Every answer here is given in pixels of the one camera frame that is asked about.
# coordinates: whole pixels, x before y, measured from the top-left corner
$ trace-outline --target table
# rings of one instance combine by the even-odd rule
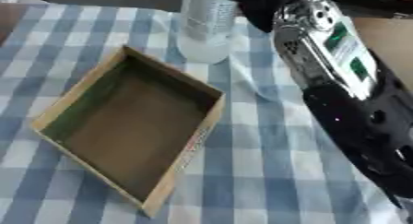
[[[26,13],[27,5],[0,4],[0,46]]]
[[[0,223],[401,223],[314,121],[264,33],[237,18],[231,56],[188,63],[177,15],[31,6],[0,48]],[[128,43],[227,94],[221,121],[151,221],[29,129]]]

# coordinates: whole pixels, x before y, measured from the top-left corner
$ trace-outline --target clear bottle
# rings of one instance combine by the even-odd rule
[[[207,64],[226,59],[236,8],[230,0],[183,0],[177,41],[183,56]]]

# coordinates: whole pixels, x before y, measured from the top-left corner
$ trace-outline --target wooden surface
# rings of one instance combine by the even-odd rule
[[[354,24],[364,43],[413,92],[413,20],[355,18]]]
[[[26,13],[23,4],[0,4],[0,46]]]

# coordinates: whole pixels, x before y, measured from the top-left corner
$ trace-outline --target hand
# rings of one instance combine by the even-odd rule
[[[273,29],[274,14],[293,0],[234,0],[239,2],[240,10],[258,29],[270,32]]]

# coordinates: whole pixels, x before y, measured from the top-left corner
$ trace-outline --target bottle label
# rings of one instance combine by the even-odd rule
[[[233,26],[236,3],[230,0],[186,0],[182,29],[190,38],[220,44]]]

